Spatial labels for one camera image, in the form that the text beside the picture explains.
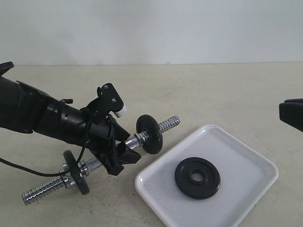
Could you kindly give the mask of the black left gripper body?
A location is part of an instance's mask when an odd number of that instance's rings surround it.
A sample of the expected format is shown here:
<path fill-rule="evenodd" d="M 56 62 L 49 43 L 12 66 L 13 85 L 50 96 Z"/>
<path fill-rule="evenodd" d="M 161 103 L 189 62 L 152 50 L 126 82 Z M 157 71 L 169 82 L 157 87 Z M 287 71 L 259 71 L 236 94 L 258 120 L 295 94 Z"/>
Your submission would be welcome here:
<path fill-rule="evenodd" d="M 80 152 L 90 152 L 100 161 L 100 155 L 114 152 L 117 155 L 116 145 L 125 144 L 130 133 L 125 130 L 109 113 L 101 113 L 97 110 L 97 99 L 91 101 L 82 111 L 89 114 L 88 125 L 85 126 L 84 141 Z"/>

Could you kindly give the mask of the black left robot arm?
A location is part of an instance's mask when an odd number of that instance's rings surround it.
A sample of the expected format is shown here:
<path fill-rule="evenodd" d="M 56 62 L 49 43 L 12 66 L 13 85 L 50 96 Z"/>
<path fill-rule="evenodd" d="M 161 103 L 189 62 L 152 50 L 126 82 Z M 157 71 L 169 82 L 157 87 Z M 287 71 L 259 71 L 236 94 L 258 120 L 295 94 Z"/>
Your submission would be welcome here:
<path fill-rule="evenodd" d="M 0 126 L 11 131 L 38 133 L 88 149 L 111 175 L 141 156 L 126 145 L 130 134 L 116 119 L 125 105 L 111 83 L 97 88 L 97 97 L 77 109 L 72 99 L 57 100 L 20 81 L 0 78 Z"/>

